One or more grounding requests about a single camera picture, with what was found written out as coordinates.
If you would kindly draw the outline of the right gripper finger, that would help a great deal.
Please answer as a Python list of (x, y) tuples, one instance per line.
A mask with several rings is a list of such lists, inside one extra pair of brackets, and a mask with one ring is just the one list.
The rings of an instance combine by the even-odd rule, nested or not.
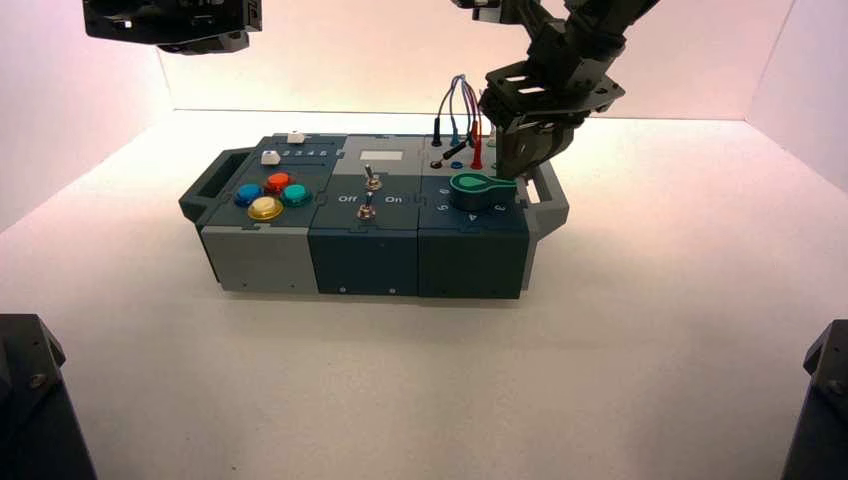
[(574, 138), (575, 123), (538, 120), (530, 129), (532, 154), (529, 167), (534, 168), (569, 147)]
[(511, 180), (526, 170), (527, 129), (496, 128), (496, 177)]

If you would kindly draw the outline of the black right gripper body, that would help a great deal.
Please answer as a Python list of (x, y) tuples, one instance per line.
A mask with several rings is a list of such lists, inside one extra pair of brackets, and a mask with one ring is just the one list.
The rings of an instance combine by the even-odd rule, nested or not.
[(624, 95), (623, 87), (608, 76), (624, 49), (623, 39), (606, 45), (535, 39), (525, 60), (486, 75), (482, 112), (504, 130), (532, 121), (580, 123)]

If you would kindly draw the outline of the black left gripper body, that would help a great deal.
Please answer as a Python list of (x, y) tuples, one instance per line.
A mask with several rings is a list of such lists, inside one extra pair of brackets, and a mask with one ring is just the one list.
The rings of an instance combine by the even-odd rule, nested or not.
[(197, 40), (262, 30), (259, 1), (84, 1), (86, 33), (110, 40)]

